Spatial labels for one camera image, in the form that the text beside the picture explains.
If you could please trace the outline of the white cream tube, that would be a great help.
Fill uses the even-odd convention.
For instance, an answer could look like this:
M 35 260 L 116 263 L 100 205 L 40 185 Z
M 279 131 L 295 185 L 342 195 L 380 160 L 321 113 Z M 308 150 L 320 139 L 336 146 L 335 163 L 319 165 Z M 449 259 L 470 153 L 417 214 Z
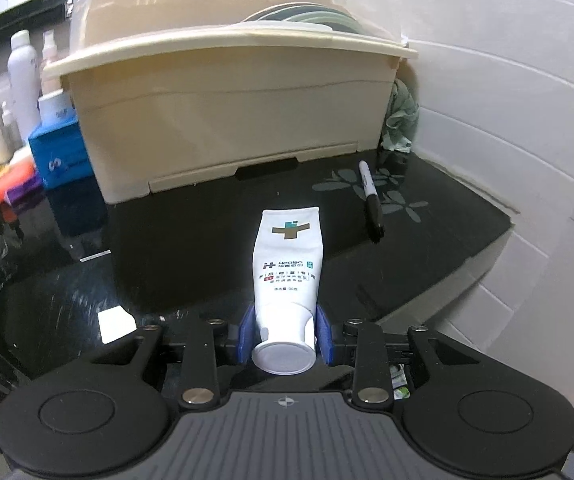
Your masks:
M 317 207 L 266 210 L 253 256 L 255 366 L 291 376 L 316 362 L 315 319 L 324 258 Z

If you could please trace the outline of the black marker pen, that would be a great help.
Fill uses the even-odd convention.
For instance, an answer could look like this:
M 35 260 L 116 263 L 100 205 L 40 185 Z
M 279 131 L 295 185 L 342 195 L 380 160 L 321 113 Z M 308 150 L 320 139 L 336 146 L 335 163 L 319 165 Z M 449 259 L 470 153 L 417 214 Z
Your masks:
M 368 226 L 372 230 L 374 237 L 377 237 L 378 240 L 380 240 L 380 238 L 384 237 L 386 229 L 384 228 L 380 198 L 366 160 L 361 160 L 358 163 L 358 171 L 360 172 L 360 178 L 362 179 L 363 191 L 365 194 Z

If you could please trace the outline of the green cloth rag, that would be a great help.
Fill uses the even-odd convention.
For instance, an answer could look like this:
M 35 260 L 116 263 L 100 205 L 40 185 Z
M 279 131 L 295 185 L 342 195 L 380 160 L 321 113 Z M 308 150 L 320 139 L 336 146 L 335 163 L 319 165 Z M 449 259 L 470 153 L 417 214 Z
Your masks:
M 401 79 L 395 79 L 380 136 L 380 146 L 390 152 L 409 154 L 419 117 L 419 106 Z

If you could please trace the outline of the blue box on counter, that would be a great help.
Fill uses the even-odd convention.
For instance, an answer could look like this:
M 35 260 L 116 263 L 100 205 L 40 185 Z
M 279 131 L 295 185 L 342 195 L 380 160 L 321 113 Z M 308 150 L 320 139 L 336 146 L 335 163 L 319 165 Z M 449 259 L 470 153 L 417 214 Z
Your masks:
M 39 126 L 30 134 L 29 146 L 48 190 L 94 174 L 77 114 L 52 126 Z

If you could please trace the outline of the beige plastic dish rack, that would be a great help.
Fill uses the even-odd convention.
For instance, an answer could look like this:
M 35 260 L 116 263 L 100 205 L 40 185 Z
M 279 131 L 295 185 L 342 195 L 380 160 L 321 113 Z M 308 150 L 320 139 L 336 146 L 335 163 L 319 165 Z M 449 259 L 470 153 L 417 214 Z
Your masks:
M 378 145 L 414 51 L 379 0 L 73 0 L 69 88 L 102 196 L 119 204 Z

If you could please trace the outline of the white bottle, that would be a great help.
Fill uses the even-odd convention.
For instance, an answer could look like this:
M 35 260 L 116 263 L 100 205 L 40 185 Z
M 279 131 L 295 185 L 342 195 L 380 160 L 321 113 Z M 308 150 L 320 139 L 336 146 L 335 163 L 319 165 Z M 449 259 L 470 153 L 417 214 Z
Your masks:
M 7 72 L 12 114 L 16 118 L 22 141 L 27 144 L 31 133 L 40 125 L 40 62 L 27 29 L 19 30 L 11 36 L 10 47 Z

